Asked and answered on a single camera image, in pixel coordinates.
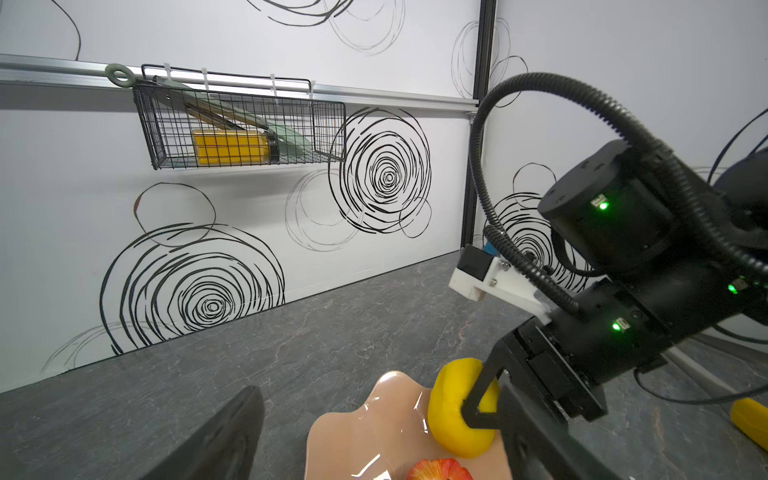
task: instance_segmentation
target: green ring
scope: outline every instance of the green ring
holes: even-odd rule
[[[127,77],[127,79],[121,80],[120,78],[118,78],[114,74],[116,71],[119,71],[120,73],[124,74]],[[107,75],[107,78],[109,78],[109,81],[116,84],[118,87],[130,88],[136,85],[136,75],[134,75],[134,72],[132,72],[125,65],[120,65],[119,63],[110,63],[104,69],[104,73]]]

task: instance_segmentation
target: yellow object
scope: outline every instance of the yellow object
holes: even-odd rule
[[[429,430],[444,449],[463,458],[474,458],[493,443],[495,430],[470,429],[462,417],[462,405],[475,384],[482,362],[458,359],[442,367],[429,397],[427,421]],[[495,412],[498,405],[498,382],[493,383],[480,401],[481,412]]]
[[[192,131],[199,165],[268,164],[270,146],[266,135],[252,130]]]
[[[757,445],[768,450],[768,409],[752,399],[741,399],[730,408],[730,420]]]

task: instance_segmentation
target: pink plate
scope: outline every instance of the pink plate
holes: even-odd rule
[[[475,458],[441,447],[427,425],[429,394],[403,372],[387,372],[362,407],[326,413],[306,440],[305,480],[405,480],[424,458],[455,458],[474,480],[511,480],[502,438]]]

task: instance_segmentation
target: red apple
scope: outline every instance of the red apple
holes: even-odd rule
[[[420,461],[406,480],[472,480],[472,475],[453,458],[441,458]]]

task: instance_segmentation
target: black wire basket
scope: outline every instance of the black wire basket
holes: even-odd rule
[[[133,88],[155,170],[311,164],[345,158],[346,107],[342,102],[210,91],[207,81],[205,89],[200,89],[169,78],[148,78],[146,69],[163,68],[158,65],[143,65],[144,79],[137,80],[123,68],[114,68],[110,76],[108,67],[108,77],[120,86]],[[115,81],[115,70],[123,71],[128,81]],[[203,74],[186,68],[173,70]],[[204,75],[271,81],[272,86],[276,81],[306,82],[305,91],[293,91],[311,97],[309,80],[215,72]]]

